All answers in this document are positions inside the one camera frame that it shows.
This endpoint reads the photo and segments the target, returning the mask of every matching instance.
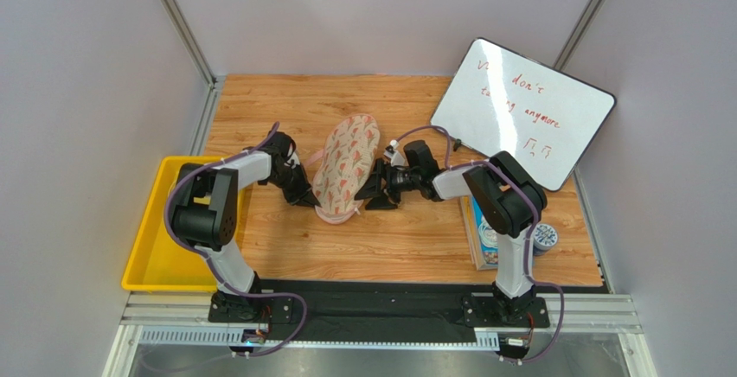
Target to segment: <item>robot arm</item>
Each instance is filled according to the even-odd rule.
[[[177,182],[200,167],[183,165]],[[258,275],[243,260],[233,240],[238,193],[254,182],[280,187],[291,205],[319,206],[299,162],[296,144],[288,135],[276,132],[260,150],[198,174],[174,197],[169,214],[176,236],[204,252],[203,258],[222,279],[218,290],[230,295],[233,292],[225,284],[240,292],[260,291]]]
[[[404,157],[393,143],[385,154],[389,163],[375,162],[371,177],[356,199],[371,198],[371,209],[394,209],[401,202],[401,193],[418,189],[432,201],[450,200],[472,195],[484,218],[497,232],[499,266],[495,286],[510,301],[534,293],[533,283],[526,272],[532,266],[532,246],[525,246],[525,233],[533,222],[527,203],[514,190],[501,190],[506,182],[489,166],[459,166],[441,170],[424,141],[413,141],[404,148]],[[393,164],[406,162],[407,165]],[[509,154],[502,151],[489,159],[518,186],[533,203],[539,214],[548,200],[540,185]]]

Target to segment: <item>white wall panel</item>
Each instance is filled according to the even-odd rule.
[[[452,74],[475,37],[552,64],[588,0],[177,0],[216,74]]]
[[[159,0],[0,0],[2,375],[100,375],[204,85]]]
[[[607,0],[567,71],[618,96],[580,164],[662,376],[734,375],[737,0]]]

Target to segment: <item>mounting plate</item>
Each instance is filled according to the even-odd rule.
[[[514,315],[499,315],[498,301],[494,297],[463,297],[463,317],[468,327],[499,327],[499,328],[529,328],[529,318],[532,315],[535,328],[549,328],[550,317],[545,299],[533,297],[530,303]]]

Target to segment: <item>robotic arm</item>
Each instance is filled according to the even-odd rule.
[[[257,182],[282,189],[291,205],[314,207],[304,167],[291,137],[275,132],[266,144],[249,155],[202,170],[188,163],[179,171],[177,184],[200,171],[172,197],[169,217],[174,235],[202,256],[217,277],[210,322],[241,322],[258,316],[260,301],[249,301],[235,291],[261,292],[258,274],[244,261],[233,240],[238,220],[238,193]]]
[[[412,190],[419,190],[431,201],[472,195],[484,218],[497,232],[499,250],[497,280],[492,287],[494,298],[489,304],[484,302],[487,306],[483,318],[485,325],[490,326],[491,320],[502,326],[523,326],[530,314],[535,316],[535,323],[549,326],[547,316],[537,317],[544,301],[535,295],[535,285],[529,276],[532,246],[525,246],[525,236],[534,222],[529,202],[537,214],[548,205],[542,187],[506,151],[482,165],[469,163],[441,170],[425,141],[407,144],[404,147],[406,158],[395,150],[397,146],[392,142],[387,147],[388,162],[375,161],[371,176],[356,194],[356,199],[371,199],[366,209],[378,210],[399,207],[401,193]],[[512,188],[503,190],[508,182],[514,183],[525,197]]]

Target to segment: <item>black base strip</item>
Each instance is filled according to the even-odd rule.
[[[490,284],[403,284],[261,279],[263,289],[294,292],[308,305],[307,321],[296,341],[319,342],[475,342],[464,322],[463,297],[491,292]],[[609,293],[601,287],[564,287],[566,293]],[[538,293],[555,293],[538,288]],[[293,306],[288,324],[274,324],[270,337],[283,339],[302,315]]]

